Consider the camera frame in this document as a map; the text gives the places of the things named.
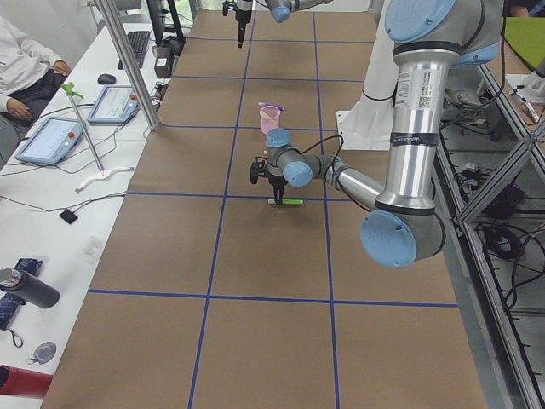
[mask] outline red cup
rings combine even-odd
[[[48,393],[53,375],[0,366],[0,395],[42,399]]]

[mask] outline person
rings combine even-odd
[[[509,0],[511,17],[545,17],[545,0]]]
[[[0,113],[28,127],[72,69],[54,53],[0,16]]]

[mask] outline black mouse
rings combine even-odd
[[[117,79],[111,74],[101,74],[97,78],[97,81],[99,84],[105,85],[105,84],[115,84]]]

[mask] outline white shirt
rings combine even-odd
[[[33,85],[58,60],[59,55],[0,17],[0,112],[8,111],[9,95]]]

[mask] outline hand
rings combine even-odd
[[[32,114],[28,107],[15,98],[9,98],[6,104],[8,112],[21,121],[32,121]]]
[[[53,64],[53,69],[60,72],[65,77],[72,72],[72,69],[63,60],[58,60],[55,62]]]

